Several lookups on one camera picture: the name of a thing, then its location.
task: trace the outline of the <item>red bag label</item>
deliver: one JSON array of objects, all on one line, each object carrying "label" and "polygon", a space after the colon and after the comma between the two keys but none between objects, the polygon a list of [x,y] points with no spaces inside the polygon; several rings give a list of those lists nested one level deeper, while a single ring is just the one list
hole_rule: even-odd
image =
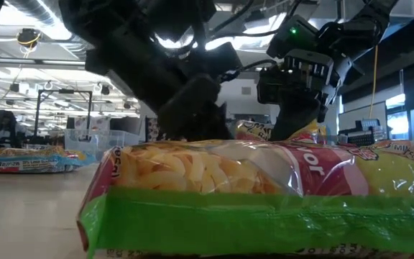
[{"label": "red bag label", "polygon": [[368,184],[354,164],[354,156],[342,149],[286,145],[303,195],[367,195]]}]

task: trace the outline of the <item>plastic bin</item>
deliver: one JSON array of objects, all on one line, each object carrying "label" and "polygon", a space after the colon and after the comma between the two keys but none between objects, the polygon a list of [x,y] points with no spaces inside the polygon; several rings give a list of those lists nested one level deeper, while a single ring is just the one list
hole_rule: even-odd
[{"label": "plastic bin", "polygon": [[95,154],[100,161],[104,152],[113,147],[137,145],[140,137],[120,130],[65,129],[65,149]]}]

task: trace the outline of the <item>white table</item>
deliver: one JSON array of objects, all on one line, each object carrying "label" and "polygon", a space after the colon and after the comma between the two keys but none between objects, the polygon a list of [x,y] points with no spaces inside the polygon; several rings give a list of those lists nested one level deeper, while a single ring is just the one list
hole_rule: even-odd
[{"label": "white table", "polygon": [[0,175],[0,258],[85,258],[75,216],[96,167]]}]

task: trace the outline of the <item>person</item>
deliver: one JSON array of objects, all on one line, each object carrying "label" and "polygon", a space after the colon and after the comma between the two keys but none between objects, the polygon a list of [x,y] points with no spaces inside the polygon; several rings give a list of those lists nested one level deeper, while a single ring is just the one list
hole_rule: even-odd
[{"label": "person", "polygon": [[12,147],[19,147],[20,141],[17,141],[20,135],[25,135],[27,128],[19,124],[13,114],[5,114],[1,121],[0,143],[5,144],[6,140],[10,140]]}]

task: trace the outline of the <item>chip bag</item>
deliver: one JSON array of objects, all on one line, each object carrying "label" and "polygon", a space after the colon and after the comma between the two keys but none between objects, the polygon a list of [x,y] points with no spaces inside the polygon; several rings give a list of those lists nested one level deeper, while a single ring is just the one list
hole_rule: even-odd
[{"label": "chip bag", "polygon": [[[273,129],[274,125],[272,124],[241,120],[237,123],[235,139],[268,141],[271,138]],[[316,120],[313,120],[306,127],[293,133],[289,140],[326,144],[324,137],[326,135],[326,127],[319,125]]]},{"label": "chip bag", "polygon": [[88,258],[414,258],[414,160],[294,141],[116,147],[77,220]]}]

